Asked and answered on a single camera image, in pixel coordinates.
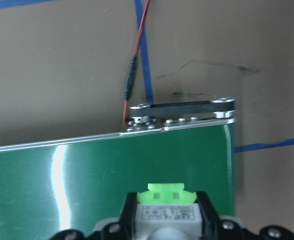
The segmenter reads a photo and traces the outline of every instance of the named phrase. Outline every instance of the screw head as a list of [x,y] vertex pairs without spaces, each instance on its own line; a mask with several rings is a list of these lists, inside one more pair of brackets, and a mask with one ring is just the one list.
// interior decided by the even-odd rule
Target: screw head
[[268,230],[268,234],[270,237],[278,239],[279,237],[281,237],[281,232],[275,228],[271,228]]
[[228,119],[232,118],[234,115],[234,110],[232,111],[216,111],[214,114],[216,115],[217,119]]
[[172,119],[166,120],[166,124],[173,124],[173,120]]
[[229,103],[234,102],[236,99],[234,97],[222,97],[215,100],[212,100],[212,103],[220,104],[220,103]]
[[112,233],[116,233],[120,230],[120,225],[119,224],[113,224],[110,226],[109,228],[109,232],[112,234]]
[[72,233],[69,233],[67,236],[65,236],[65,240],[75,240],[77,236],[77,233],[73,231]]
[[225,230],[232,230],[234,229],[235,225],[233,224],[233,222],[231,221],[224,221],[222,223],[222,227],[225,229]]
[[197,121],[198,120],[198,117],[197,116],[192,116],[191,118],[190,118],[190,121],[192,121],[192,122],[195,122],[195,121]]

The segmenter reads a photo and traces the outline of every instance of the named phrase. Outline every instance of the glossy green surface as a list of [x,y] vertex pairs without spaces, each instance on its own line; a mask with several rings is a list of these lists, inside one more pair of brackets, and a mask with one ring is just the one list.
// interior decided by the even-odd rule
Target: glossy green surface
[[233,124],[0,152],[0,240],[88,235],[147,183],[206,191],[232,215]]

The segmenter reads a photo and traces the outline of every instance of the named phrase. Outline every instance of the servo label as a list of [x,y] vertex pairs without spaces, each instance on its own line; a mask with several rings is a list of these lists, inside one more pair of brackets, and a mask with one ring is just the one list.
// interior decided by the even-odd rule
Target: servo label
[[192,206],[149,205],[142,208],[143,220],[194,220]]

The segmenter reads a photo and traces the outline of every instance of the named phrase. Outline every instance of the metal servo arm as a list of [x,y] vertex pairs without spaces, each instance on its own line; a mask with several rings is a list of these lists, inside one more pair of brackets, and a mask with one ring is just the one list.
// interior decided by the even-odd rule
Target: metal servo arm
[[215,113],[217,118],[230,118],[235,110],[234,98],[220,98],[212,101],[191,101],[164,104],[140,104],[130,107],[132,118],[140,116],[164,117],[182,114]]

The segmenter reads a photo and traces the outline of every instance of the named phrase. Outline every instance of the blue tape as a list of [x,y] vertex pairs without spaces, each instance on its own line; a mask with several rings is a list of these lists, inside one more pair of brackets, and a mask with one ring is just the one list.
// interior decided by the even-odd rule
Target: blue tape
[[[143,1],[142,0],[135,0],[135,6],[136,6],[137,25],[139,28],[141,17],[143,14],[143,9],[144,9]],[[143,78],[144,78],[144,83],[145,83],[145,92],[146,92],[147,103],[153,104],[154,100],[153,100],[147,37],[146,37],[145,29],[142,30],[142,34],[141,34],[140,56],[141,56],[141,62],[142,62],[142,71],[143,71]]]
[[243,153],[243,152],[250,152],[250,151],[262,150],[262,149],[280,148],[280,147],[286,147],[286,146],[292,146],[292,145],[294,145],[294,138],[288,139],[282,142],[278,142],[278,143],[273,143],[273,144],[256,143],[256,144],[251,144],[246,146],[236,146],[235,152]]
[[55,0],[0,0],[0,9],[13,8],[22,5],[38,4]]

